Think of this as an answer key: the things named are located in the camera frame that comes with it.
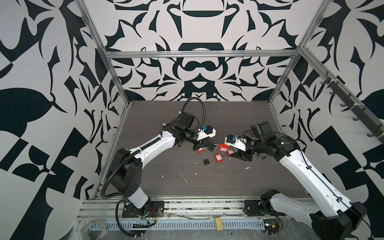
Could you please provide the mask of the small black padlock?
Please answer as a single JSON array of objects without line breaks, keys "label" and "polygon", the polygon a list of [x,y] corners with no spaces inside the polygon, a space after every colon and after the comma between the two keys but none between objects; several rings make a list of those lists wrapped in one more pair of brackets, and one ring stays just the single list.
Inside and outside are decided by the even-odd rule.
[{"label": "small black padlock", "polygon": [[209,158],[207,158],[206,156],[203,156],[203,164],[205,165],[205,166],[207,166],[207,165],[209,165],[211,162],[210,162],[210,160],[209,160]]}]

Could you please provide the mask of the red padlock long shackle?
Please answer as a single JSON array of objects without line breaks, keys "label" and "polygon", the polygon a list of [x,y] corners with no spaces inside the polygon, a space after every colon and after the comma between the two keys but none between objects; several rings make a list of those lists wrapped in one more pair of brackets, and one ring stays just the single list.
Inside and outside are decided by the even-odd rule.
[{"label": "red padlock long shackle", "polygon": [[228,156],[231,156],[231,155],[234,154],[234,153],[235,153],[234,150],[227,150],[227,154],[228,154]]}]

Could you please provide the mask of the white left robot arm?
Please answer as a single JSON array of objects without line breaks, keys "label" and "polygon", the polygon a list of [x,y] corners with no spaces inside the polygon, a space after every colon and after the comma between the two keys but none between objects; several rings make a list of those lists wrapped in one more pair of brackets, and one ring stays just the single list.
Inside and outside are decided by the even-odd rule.
[{"label": "white left robot arm", "polygon": [[150,197],[141,187],[143,169],[164,151],[180,146],[183,142],[193,144],[193,151],[206,148],[215,149],[212,138],[216,129],[210,125],[200,124],[196,130],[191,129],[197,118],[182,112],[180,116],[167,125],[163,125],[159,135],[148,142],[127,150],[119,149],[110,165],[106,179],[100,191],[103,200],[120,197],[123,203],[133,205],[139,216],[149,213]]}]

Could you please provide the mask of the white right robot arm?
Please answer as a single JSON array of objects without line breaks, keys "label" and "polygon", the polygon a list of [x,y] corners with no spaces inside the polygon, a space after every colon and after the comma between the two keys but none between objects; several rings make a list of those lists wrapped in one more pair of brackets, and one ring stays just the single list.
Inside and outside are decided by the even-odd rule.
[{"label": "white right robot arm", "polygon": [[259,210],[283,213],[311,227],[322,240],[343,240],[355,231],[367,214],[361,202],[351,200],[336,189],[308,160],[291,137],[272,130],[268,122],[251,127],[251,137],[228,135],[225,143],[237,149],[233,158],[252,161],[266,154],[289,170],[314,200],[313,204],[289,198],[277,190],[260,197]]}]

